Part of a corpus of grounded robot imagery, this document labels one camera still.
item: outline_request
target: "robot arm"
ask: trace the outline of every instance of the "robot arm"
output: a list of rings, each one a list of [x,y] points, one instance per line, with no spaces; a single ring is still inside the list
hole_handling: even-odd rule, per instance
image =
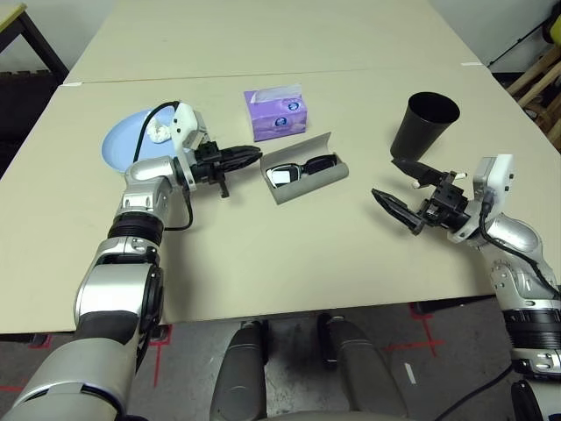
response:
[[[516,418],[552,419],[559,413],[561,300],[555,275],[543,260],[540,237],[501,213],[515,175],[512,155],[481,161],[472,201],[453,185],[457,174],[452,171],[412,161],[394,164],[419,187],[433,185],[436,191],[415,213],[388,193],[373,189],[374,198],[415,235],[425,225],[441,226],[450,241],[466,241],[481,252],[511,338],[513,366],[524,376],[512,387]]]
[[[224,174],[261,156],[254,146],[218,149],[200,115],[184,103],[173,104],[178,156],[138,161],[127,169],[108,238],[77,294],[75,340],[43,362],[4,421],[127,419],[131,382],[161,317],[159,251],[168,198],[181,189],[188,200],[198,182],[217,182],[228,196]]]

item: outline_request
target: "black cup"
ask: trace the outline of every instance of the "black cup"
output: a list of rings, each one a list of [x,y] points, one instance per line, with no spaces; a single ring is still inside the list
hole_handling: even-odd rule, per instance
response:
[[[390,152],[394,158],[418,161],[458,117],[459,108],[449,97],[435,92],[414,94],[409,98]]]

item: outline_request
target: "tabletop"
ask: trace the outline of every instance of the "tabletop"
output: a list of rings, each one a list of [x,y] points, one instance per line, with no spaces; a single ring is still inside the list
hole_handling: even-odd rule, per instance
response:
[[[277,205],[259,165],[192,194],[195,223],[167,232],[167,322],[236,318],[491,293],[483,262],[444,230],[414,237],[374,202],[372,187],[416,208],[430,189],[391,163],[389,146],[408,97],[433,90],[461,110],[423,161],[472,173],[483,156],[515,155],[505,212],[532,225],[561,271],[561,160],[483,67],[377,68],[289,75],[192,78],[61,86],[0,181],[0,267],[9,300],[0,332],[74,329],[76,290],[105,238],[124,189],[100,146],[122,118],[181,99],[202,113],[220,147],[252,143],[244,90],[299,82],[308,130],[259,142],[265,153],[331,132],[330,150],[349,176]],[[472,196],[471,180],[460,186]],[[171,223],[184,218],[174,208]]]
[[[475,61],[426,0],[118,0],[67,82]]]

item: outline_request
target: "sunglasses lens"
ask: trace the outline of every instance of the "sunglasses lens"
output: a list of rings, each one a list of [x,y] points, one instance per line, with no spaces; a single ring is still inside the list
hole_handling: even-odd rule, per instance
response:
[[[299,180],[300,167],[295,164],[279,165],[278,167],[269,168],[266,171],[266,176],[273,187],[277,188]]]
[[[337,157],[335,155],[322,155],[312,158],[304,164],[304,171],[308,174],[314,174],[327,168],[337,165]]]

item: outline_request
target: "round plate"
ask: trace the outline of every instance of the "round plate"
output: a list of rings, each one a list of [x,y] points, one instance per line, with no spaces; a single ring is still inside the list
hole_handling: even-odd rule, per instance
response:
[[[149,112],[150,110],[144,110],[132,114],[119,121],[107,133],[102,143],[102,157],[111,168],[123,173],[132,164],[140,128]],[[155,117],[163,125],[170,125],[173,116],[174,108],[169,106],[158,111]],[[148,133],[145,133],[138,160],[142,161],[166,155],[175,156],[174,144],[171,139],[163,143],[154,143],[150,140]]]

